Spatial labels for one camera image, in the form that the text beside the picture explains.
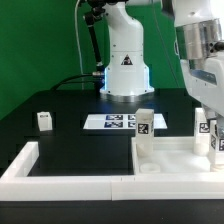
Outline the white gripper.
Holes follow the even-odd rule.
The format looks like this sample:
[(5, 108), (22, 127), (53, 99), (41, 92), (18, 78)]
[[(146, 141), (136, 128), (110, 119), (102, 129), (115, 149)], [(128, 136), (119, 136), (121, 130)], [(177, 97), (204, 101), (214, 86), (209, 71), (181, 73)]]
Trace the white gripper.
[(186, 60), (181, 60), (181, 69), (187, 92), (202, 106), (207, 124), (224, 117), (224, 56), (205, 60), (203, 71), (191, 70)]

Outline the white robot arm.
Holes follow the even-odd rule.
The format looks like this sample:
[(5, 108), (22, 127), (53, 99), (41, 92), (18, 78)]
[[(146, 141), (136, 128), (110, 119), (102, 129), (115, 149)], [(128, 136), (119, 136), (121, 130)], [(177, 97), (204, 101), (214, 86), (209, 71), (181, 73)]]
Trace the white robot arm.
[[(143, 26), (126, 12), (150, 0), (84, 0), (94, 23), (107, 20), (110, 62), (101, 93), (136, 98), (153, 90), (143, 59)], [(174, 19), (177, 54), (190, 96), (224, 129), (224, 0), (156, 0)]]

